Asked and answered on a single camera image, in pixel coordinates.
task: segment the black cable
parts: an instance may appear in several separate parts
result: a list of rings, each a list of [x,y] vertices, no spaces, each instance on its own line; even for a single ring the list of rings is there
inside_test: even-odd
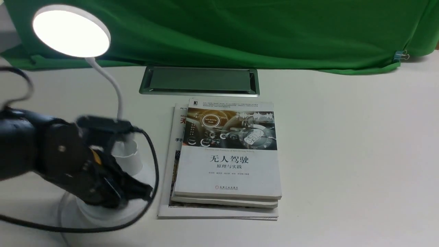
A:
[[[5,109],[6,107],[8,107],[10,104],[12,104],[14,102],[28,100],[32,97],[33,92],[34,92],[34,86],[33,86],[32,80],[30,80],[30,78],[26,75],[26,73],[24,73],[21,69],[11,67],[11,66],[0,66],[0,71],[8,71],[8,72],[11,72],[11,73],[14,73],[14,74],[21,76],[25,79],[25,81],[28,85],[28,92],[26,93],[25,96],[23,96],[21,98],[10,99],[10,100],[5,101],[5,103],[3,103],[3,105],[1,106],[2,109]]]
[[[148,204],[145,206],[145,208],[143,208],[143,210],[131,221],[129,221],[125,224],[122,224],[122,225],[118,225],[118,226],[98,227],[98,228],[87,229],[87,228],[66,228],[66,227],[42,225],[42,224],[38,224],[38,223],[34,223],[34,222],[15,219],[15,218],[8,217],[8,216],[2,215],[2,214],[0,214],[0,220],[11,223],[11,224],[34,228],[34,229],[38,229],[38,230],[44,230],[44,231],[48,231],[48,232],[64,232],[64,233],[113,232],[113,231],[121,230],[121,229],[124,229],[124,228],[127,228],[127,227],[133,225],[134,223],[139,221],[145,215],[145,213],[148,211],[148,209],[151,207],[151,205],[152,205],[152,203],[157,195],[157,190],[158,190],[158,185],[159,185],[158,180],[160,179],[159,171],[158,171],[157,154],[155,153],[154,145],[152,144],[151,138],[144,130],[139,129],[137,127],[133,127],[133,132],[142,133],[145,136],[146,140],[148,141],[149,147],[151,148],[152,157],[154,158],[155,185],[154,185],[154,191],[152,192],[151,201],[148,201]]]

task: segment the white desk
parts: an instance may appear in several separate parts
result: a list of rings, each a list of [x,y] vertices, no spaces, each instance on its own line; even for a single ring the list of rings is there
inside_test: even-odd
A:
[[[131,228],[70,239],[107,247],[437,246],[438,69],[435,52],[374,76],[259,70],[261,96],[241,100],[275,105],[283,187],[277,222],[157,220],[156,200]],[[173,106],[190,97],[140,95],[143,67],[108,70],[122,84],[125,117],[151,135],[163,176]],[[15,107],[66,120],[85,113],[115,115],[114,90],[92,69],[29,75],[36,93]],[[0,74],[0,83],[1,100],[25,89],[12,74]],[[150,163],[146,144],[142,147]],[[24,175],[0,183],[0,211],[54,224],[61,194],[38,176]],[[0,223],[2,247],[60,245],[56,233]]]

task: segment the green backdrop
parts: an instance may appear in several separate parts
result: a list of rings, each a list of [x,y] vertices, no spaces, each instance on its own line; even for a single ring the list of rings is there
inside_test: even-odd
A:
[[[1,54],[22,69],[88,66],[41,43],[34,13],[70,4],[110,30],[103,66],[171,65],[383,73],[396,51],[439,40],[438,0],[5,0],[22,44]]]

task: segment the metal clip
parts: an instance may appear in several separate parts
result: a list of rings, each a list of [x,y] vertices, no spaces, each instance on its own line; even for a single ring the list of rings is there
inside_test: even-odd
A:
[[[393,62],[399,62],[401,59],[408,60],[410,58],[410,55],[407,54],[407,50],[403,51],[397,51],[395,52],[395,55],[393,56]]]

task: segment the white lamp base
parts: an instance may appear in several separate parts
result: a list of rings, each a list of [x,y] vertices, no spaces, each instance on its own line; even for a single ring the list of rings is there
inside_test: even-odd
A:
[[[137,150],[137,143],[132,138],[124,143],[116,143],[112,154],[120,167],[133,178],[150,185],[155,183],[154,171],[148,165],[142,163],[140,153]],[[75,206],[71,205],[72,202],[69,202],[63,210],[62,223],[64,227],[73,227],[71,225],[73,224],[75,227],[82,228],[122,225],[134,219],[147,203],[142,199],[131,200],[126,208],[116,210],[90,206],[81,199],[76,198],[77,209],[79,209],[82,217],[78,216],[78,210],[75,210]]]

